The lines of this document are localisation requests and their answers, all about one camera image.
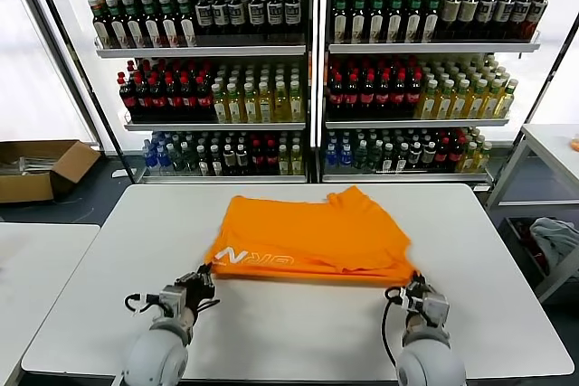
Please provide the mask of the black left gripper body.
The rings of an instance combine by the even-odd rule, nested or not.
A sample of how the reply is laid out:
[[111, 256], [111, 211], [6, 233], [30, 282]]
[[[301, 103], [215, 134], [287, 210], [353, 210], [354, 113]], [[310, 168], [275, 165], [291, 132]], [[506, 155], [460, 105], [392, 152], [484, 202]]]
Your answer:
[[212, 302], [212, 292], [204, 292], [203, 287], [185, 287], [185, 306], [195, 314], [206, 309]]

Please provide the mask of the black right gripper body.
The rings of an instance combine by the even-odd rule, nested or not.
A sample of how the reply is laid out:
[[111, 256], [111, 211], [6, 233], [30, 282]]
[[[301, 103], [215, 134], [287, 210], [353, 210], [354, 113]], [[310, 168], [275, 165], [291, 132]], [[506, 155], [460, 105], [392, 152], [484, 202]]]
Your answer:
[[412, 303], [404, 303], [404, 309], [407, 312], [412, 312], [418, 315], [425, 315], [426, 311], [424, 308], [424, 299], [429, 295], [426, 296], [419, 296], [416, 298]]

